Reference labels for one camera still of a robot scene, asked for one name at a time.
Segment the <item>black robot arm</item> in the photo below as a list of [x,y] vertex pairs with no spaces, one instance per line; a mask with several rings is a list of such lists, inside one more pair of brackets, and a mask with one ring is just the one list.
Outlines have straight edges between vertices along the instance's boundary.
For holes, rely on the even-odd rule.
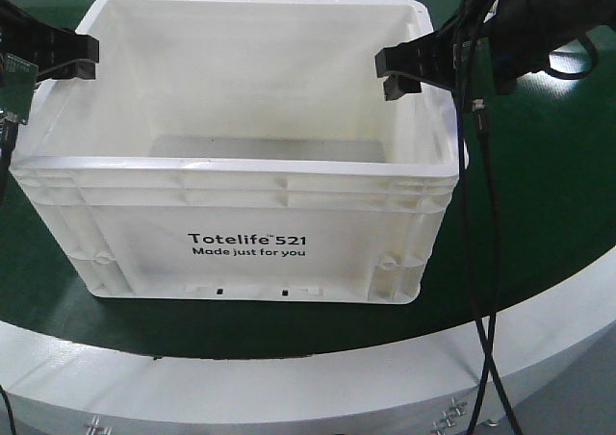
[[573,40],[596,64],[598,54],[586,34],[614,25],[615,0],[461,0],[439,29],[382,48],[375,56],[376,74],[385,80],[388,101],[419,93],[422,84],[454,91],[458,42],[486,38],[496,92],[509,94],[528,73],[560,77],[550,54]]

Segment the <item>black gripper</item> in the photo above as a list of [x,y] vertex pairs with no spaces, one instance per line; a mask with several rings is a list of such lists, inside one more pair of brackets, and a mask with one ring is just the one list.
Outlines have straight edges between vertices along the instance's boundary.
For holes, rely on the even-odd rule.
[[[517,80],[550,67],[553,0],[476,0],[462,31],[465,42],[487,38],[496,93],[505,95]],[[423,86],[454,91],[453,30],[438,30],[374,57],[386,101],[420,93]]]

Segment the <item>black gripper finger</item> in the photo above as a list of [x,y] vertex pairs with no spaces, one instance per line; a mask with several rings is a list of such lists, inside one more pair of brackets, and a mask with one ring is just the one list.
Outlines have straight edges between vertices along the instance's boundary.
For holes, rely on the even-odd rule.
[[52,80],[70,80],[79,78],[83,80],[94,80],[96,78],[96,62],[89,60],[73,60],[63,64],[58,64],[38,72],[37,81],[42,82]]
[[73,62],[98,64],[99,42],[46,24],[10,0],[1,0],[1,53],[15,55],[39,69],[54,69]]

